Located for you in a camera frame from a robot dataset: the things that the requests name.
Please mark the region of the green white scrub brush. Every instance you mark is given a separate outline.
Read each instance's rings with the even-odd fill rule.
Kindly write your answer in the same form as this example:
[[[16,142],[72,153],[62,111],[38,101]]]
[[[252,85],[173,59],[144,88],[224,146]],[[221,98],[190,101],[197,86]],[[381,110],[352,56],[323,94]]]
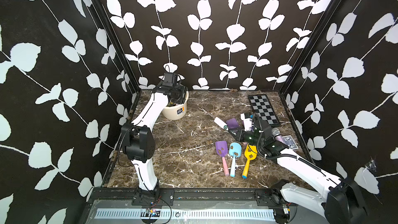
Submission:
[[[214,119],[214,122],[221,128],[223,128],[224,130],[230,131],[227,127],[226,121],[221,120],[220,118],[216,117]]]

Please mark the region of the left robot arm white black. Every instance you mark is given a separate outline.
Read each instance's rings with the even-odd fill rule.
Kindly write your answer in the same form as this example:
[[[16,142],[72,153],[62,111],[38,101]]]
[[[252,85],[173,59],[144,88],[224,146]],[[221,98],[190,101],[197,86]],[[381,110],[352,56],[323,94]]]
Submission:
[[[153,127],[160,115],[168,120],[179,120],[186,115],[188,88],[181,84],[176,73],[166,72],[152,89],[149,102],[141,113],[121,128],[121,148],[132,162],[138,177],[140,194],[160,197],[159,180],[155,175],[152,157],[155,152]]]

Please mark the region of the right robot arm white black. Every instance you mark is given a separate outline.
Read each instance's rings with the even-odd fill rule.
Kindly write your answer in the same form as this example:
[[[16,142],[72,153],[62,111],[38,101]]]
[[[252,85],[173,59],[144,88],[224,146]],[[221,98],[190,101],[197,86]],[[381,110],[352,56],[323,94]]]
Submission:
[[[302,206],[330,224],[360,224],[369,215],[363,194],[354,180],[333,175],[298,155],[283,142],[280,131],[258,114],[245,118],[243,127],[235,119],[222,127],[236,141],[247,143],[246,147],[254,155],[289,170],[312,187],[308,190],[281,180],[272,187],[271,198],[275,205]]]

